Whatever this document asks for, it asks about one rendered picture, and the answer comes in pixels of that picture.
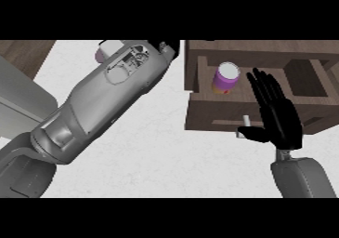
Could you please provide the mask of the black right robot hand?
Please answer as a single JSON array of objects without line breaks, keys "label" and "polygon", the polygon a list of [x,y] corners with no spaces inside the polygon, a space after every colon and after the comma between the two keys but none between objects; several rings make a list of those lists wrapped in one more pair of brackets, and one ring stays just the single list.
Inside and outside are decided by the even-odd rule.
[{"label": "black right robot hand", "polygon": [[237,132],[252,141],[270,142],[279,150],[299,150],[304,129],[293,103],[286,98],[271,74],[254,68],[246,77],[260,105],[264,126],[239,126]]}]

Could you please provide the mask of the brown wooden drawer front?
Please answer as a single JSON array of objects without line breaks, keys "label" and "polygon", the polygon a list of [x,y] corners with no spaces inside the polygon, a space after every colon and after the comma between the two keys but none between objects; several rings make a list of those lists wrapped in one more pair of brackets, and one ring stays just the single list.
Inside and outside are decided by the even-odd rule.
[{"label": "brown wooden drawer front", "polygon": [[[339,125],[339,98],[292,97],[304,134],[314,135]],[[249,117],[254,126],[262,125],[260,106],[255,99],[233,99],[232,95],[190,94],[186,130],[233,132]]]}]

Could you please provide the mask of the purple can with white lid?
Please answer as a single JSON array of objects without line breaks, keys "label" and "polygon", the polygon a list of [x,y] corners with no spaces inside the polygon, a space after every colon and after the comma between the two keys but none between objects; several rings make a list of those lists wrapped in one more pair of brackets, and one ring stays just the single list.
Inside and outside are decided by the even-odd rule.
[{"label": "purple can with white lid", "polygon": [[240,77],[239,67],[229,61],[223,62],[212,76],[211,89],[215,94],[229,94]]},{"label": "purple can with white lid", "polygon": [[124,46],[121,40],[103,40],[99,43],[98,50],[95,53],[95,59],[99,63],[103,63],[108,59],[115,59],[118,56],[118,50]]}]

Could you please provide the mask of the pale grey appliance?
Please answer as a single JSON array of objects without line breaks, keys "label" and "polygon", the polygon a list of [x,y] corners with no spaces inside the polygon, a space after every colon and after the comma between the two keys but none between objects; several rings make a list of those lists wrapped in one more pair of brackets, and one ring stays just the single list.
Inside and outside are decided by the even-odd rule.
[{"label": "pale grey appliance", "polygon": [[0,137],[31,132],[56,108],[55,97],[0,56]]}]

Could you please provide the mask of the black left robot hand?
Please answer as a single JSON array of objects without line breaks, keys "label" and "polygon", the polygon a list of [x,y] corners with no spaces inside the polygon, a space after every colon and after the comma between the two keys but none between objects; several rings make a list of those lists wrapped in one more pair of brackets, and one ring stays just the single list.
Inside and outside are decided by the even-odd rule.
[{"label": "black left robot hand", "polygon": [[179,40],[149,40],[149,44],[156,48],[159,52],[164,51],[164,47],[170,46],[174,51],[173,57],[177,58],[180,54],[180,41]]}]

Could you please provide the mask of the brown wooden panel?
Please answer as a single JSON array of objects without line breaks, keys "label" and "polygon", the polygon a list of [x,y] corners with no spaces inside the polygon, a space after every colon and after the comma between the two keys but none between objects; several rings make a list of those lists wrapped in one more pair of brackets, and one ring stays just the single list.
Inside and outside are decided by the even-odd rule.
[{"label": "brown wooden panel", "polygon": [[0,40],[0,56],[34,79],[53,45],[55,40]]}]

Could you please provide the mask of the brown wooden drawer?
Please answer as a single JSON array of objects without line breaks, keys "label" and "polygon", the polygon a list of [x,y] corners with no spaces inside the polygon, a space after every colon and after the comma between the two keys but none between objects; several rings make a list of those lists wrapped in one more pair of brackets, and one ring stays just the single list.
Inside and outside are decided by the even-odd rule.
[{"label": "brown wooden drawer", "polygon": [[[189,40],[184,58],[184,89],[209,99],[212,76],[224,61],[236,64],[240,73],[257,68],[271,74],[286,98],[339,98],[339,40]],[[229,94],[215,95],[255,99],[248,78],[239,78]]]},{"label": "brown wooden drawer", "polygon": [[[339,125],[339,98],[292,97],[304,134],[314,135]],[[190,94],[186,130],[233,132],[249,117],[254,126],[262,125],[260,106],[255,99],[233,99],[232,95]]]}]

